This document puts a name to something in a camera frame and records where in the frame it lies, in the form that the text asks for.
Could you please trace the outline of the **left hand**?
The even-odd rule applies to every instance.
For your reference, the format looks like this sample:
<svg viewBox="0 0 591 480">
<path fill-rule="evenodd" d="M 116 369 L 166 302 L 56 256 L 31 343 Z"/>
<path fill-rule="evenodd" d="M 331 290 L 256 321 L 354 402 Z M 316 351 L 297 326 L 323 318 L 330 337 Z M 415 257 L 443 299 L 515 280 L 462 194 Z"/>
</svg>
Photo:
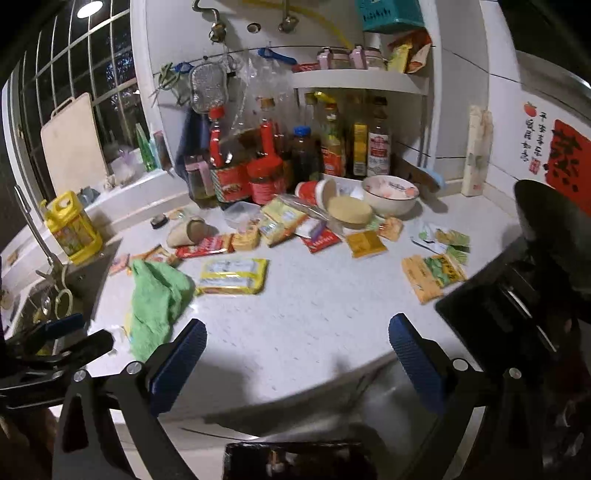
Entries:
<svg viewBox="0 0 591 480">
<path fill-rule="evenodd" d="M 1 412 L 1 478 L 51 479 L 57 420 L 49 409 Z"/>
</svg>

